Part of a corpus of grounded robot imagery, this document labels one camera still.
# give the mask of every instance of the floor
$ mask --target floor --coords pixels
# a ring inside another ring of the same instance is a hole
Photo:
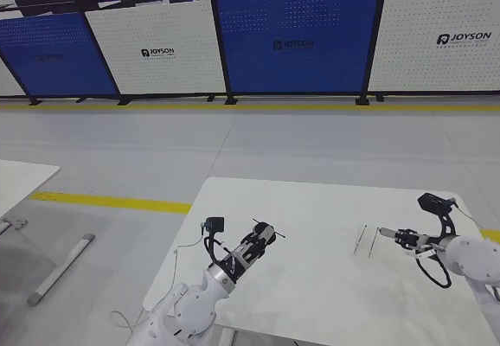
[[[47,191],[173,202],[192,202],[208,176],[445,190],[483,227],[500,229],[500,112],[421,109],[500,98],[388,103],[417,109],[0,110],[0,158],[60,165]],[[35,201],[17,213],[29,225],[0,237],[0,346],[125,345],[129,330],[109,313],[137,320],[183,215]],[[61,262],[86,232],[96,241],[27,307],[53,269],[48,258]],[[236,344],[294,343],[243,334]]]

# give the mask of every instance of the blue wall panel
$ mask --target blue wall panel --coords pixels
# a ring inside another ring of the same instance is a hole
[[[376,0],[217,0],[234,93],[359,92]]]
[[[79,13],[0,20],[0,49],[32,95],[115,94]]]

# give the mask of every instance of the white desk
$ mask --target white desk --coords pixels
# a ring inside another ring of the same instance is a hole
[[[12,217],[10,211],[19,202],[29,197],[36,189],[41,187],[59,170],[60,167],[57,166],[0,160],[0,234],[10,226],[16,230],[20,230],[25,226],[27,222]],[[44,294],[93,238],[92,234],[87,234],[83,237],[74,250],[67,256],[66,262],[61,266],[56,266],[56,269],[29,297],[29,305],[34,306],[39,303]]]
[[[0,221],[60,167],[0,160]]]
[[[160,267],[144,308],[152,309],[168,291],[173,249],[198,240],[201,221],[224,216],[225,233],[216,239],[235,247],[251,231],[255,218],[272,224],[286,239],[278,237],[242,276],[231,297],[218,303],[217,324],[325,345],[497,346],[461,278],[452,275],[454,285],[440,289],[420,272],[413,258],[380,235],[370,258],[353,254],[363,225],[439,234],[438,218],[417,203],[424,192],[209,178]],[[434,193],[456,197],[466,212],[459,196]],[[458,211],[451,217],[458,234],[481,236]],[[199,283],[209,263],[203,244],[180,249],[176,282]],[[435,263],[428,269],[440,272]]]

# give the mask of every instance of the white cable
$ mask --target white cable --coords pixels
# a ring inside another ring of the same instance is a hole
[[[204,232],[203,232],[203,230],[202,230],[202,234],[200,235],[200,239],[199,239],[196,243],[194,243],[194,244],[190,244],[190,245],[179,245],[178,247],[176,247],[176,248],[175,248],[175,251],[173,251],[173,254],[175,254],[175,266],[173,267],[173,279],[171,280],[171,286],[170,286],[170,289],[167,291],[167,293],[165,293],[165,294],[163,295],[163,297],[162,297],[162,298],[161,298],[161,299],[160,299],[160,300],[156,303],[156,305],[154,305],[154,307],[152,308],[152,310],[151,310],[151,311],[154,311],[154,310],[157,308],[157,306],[158,306],[160,303],[162,303],[162,301],[165,299],[165,297],[167,297],[167,295],[168,295],[168,294],[170,294],[171,290],[173,289],[173,285],[175,284],[175,276],[176,276],[176,273],[177,273],[177,259],[178,259],[178,256],[179,256],[179,254],[178,254],[178,251],[177,251],[177,250],[179,250],[181,247],[194,247],[194,246],[198,245],[198,244],[202,241],[202,238],[203,238],[203,237],[204,237]],[[123,320],[125,321],[125,324],[118,324],[117,322],[115,322],[115,321],[113,320],[113,314],[117,314],[117,315],[119,315],[121,318],[123,318]],[[118,328],[125,328],[125,329],[129,329],[129,330],[131,331],[131,335],[132,335],[132,334],[133,334],[133,330],[134,330],[135,328],[137,328],[139,325],[144,324],[146,321],[148,321],[148,315],[149,315],[149,314],[150,314],[150,313],[148,313],[148,314],[146,315],[146,317],[145,317],[142,321],[140,321],[140,322],[138,322],[138,323],[136,323],[136,324],[130,324],[130,323],[129,323],[129,320],[127,319],[127,317],[125,317],[125,315],[124,315],[121,311],[114,310],[114,311],[111,311],[111,312],[110,312],[110,320],[112,320],[112,323],[113,323],[116,327],[118,327]]]
[[[465,215],[466,218],[468,218],[469,220],[475,222],[475,224],[479,227],[481,227],[482,229],[486,229],[485,227],[483,227],[483,225],[481,225],[480,223],[477,222],[477,220],[473,219],[472,217],[470,217],[468,214],[464,213],[464,211],[458,207],[458,205],[456,205],[457,209],[459,210],[459,212],[463,215]]]

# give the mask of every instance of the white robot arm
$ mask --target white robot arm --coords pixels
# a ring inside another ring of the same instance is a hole
[[[265,222],[258,222],[252,233],[217,260],[214,244],[215,234],[223,232],[224,220],[209,217],[202,223],[202,235],[206,231],[204,246],[212,264],[204,271],[199,285],[175,285],[170,292],[150,311],[147,321],[138,329],[129,342],[131,346],[203,346],[212,335],[215,321],[215,304],[229,297],[237,280],[259,259],[266,247],[276,240],[276,232]],[[173,317],[168,313],[173,310]]]
[[[497,294],[497,289],[500,289],[500,245],[490,240],[457,236],[449,216],[452,205],[458,206],[454,199],[443,200],[435,195],[424,194],[418,201],[421,208],[439,217],[442,223],[439,237],[418,234],[411,229],[393,231],[381,228],[380,234],[393,238],[407,250],[415,251],[418,255],[426,254],[429,259],[439,262],[446,274],[446,284],[433,279],[417,259],[421,271],[438,286],[448,288],[452,285],[447,271],[465,277],[486,321],[500,343],[500,297]],[[494,295],[487,285],[496,288]]]

